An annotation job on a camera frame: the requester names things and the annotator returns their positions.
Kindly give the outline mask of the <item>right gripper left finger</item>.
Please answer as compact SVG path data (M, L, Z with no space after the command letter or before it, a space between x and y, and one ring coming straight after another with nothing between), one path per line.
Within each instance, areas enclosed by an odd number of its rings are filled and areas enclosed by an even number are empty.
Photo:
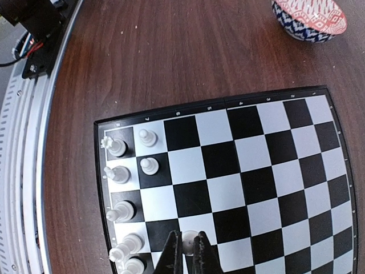
M157 262L154 274L183 273L183 241L182 233L171 231L164 244L161 256Z

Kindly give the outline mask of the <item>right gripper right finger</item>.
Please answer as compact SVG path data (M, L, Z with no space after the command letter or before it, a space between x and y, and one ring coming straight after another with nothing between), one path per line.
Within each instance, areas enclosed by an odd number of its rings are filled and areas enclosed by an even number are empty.
M193 242L193 273L222 274L219 259L204 231L198 233Z

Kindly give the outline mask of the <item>fourteenth white pawn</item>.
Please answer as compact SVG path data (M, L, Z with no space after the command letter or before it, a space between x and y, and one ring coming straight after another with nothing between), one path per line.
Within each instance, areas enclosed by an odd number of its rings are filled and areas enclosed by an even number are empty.
M182 233L182 252L186 256L193 256L194 238L198 235L197 231L188 230Z

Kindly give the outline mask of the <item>eleventh white chess piece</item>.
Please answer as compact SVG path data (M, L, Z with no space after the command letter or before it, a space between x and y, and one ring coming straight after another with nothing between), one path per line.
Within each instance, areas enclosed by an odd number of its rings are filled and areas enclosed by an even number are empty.
M109 260L114 263L124 263L132 255L138 253L144 246L144 239L136 233L126 235L120 244L111 248Z

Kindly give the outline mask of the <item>thirteenth white chess piece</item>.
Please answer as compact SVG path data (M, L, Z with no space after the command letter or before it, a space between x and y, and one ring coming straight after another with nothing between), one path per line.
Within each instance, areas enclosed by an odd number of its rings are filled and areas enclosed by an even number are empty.
M131 177L129 169L125 166L116 166L114 168L105 167L104 172L109 179L118 184L126 183Z

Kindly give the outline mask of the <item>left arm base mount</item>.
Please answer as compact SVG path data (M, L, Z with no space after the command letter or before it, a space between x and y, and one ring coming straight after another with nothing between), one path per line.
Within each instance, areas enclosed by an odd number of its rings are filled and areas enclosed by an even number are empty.
M9 67L25 60L23 79L51 75L61 42L78 1L1 1L1 17L12 26L22 25L25 35L13 49Z

